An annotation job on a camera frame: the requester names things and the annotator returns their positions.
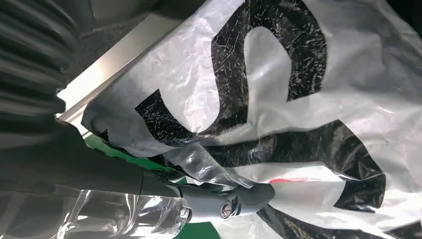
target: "green surface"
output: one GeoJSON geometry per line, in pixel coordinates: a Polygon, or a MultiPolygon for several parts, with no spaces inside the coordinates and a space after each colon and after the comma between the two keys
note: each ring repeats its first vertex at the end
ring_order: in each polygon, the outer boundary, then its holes
{"type": "MultiPolygon", "coordinates": [[[[87,145],[91,148],[97,148],[105,152],[108,156],[119,157],[127,160],[128,162],[139,164],[148,169],[164,168],[159,164],[156,164],[146,158],[135,158],[118,150],[112,149],[105,145],[100,138],[95,135],[91,135],[85,139],[87,145]]],[[[211,223],[195,223],[186,224],[182,232],[175,237],[176,239],[219,239],[217,231],[214,229],[211,223]]]]}

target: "transparent plastic sheet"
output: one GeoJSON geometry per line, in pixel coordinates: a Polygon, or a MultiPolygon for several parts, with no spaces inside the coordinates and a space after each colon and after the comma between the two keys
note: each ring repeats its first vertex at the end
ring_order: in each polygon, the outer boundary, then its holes
{"type": "Polygon", "coordinates": [[[384,0],[209,0],[83,124],[200,182],[271,183],[257,215],[214,222],[224,239],[417,238],[421,79],[384,0]]]}
{"type": "Polygon", "coordinates": [[[189,215],[182,198],[62,186],[1,187],[0,203],[2,239],[172,239],[189,215]]]}

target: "plastic bag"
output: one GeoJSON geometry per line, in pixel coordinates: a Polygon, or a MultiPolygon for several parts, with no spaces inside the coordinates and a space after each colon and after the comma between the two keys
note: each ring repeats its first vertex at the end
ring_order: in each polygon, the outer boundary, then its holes
{"type": "Polygon", "coordinates": [[[171,239],[189,215],[183,198],[24,186],[0,185],[2,239],[171,239]]]}
{"type": "Polygon", "coordinates": [[[421,78],[422,41],[384,0],[209,0],[83,124],[197,181],[273,184],[266,208],[232,219],[254,231],[214,223],[223,238],[410,238],[421,78]]]}

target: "black fabric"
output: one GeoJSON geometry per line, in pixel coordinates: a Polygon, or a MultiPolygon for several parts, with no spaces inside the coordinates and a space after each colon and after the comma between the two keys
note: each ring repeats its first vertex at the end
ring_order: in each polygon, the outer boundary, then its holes
{"type": "Polygon", "coordinates": [[[397,14],[405,20],[422,37],[422,1],[421,0],[387,0],[397,14]]]}

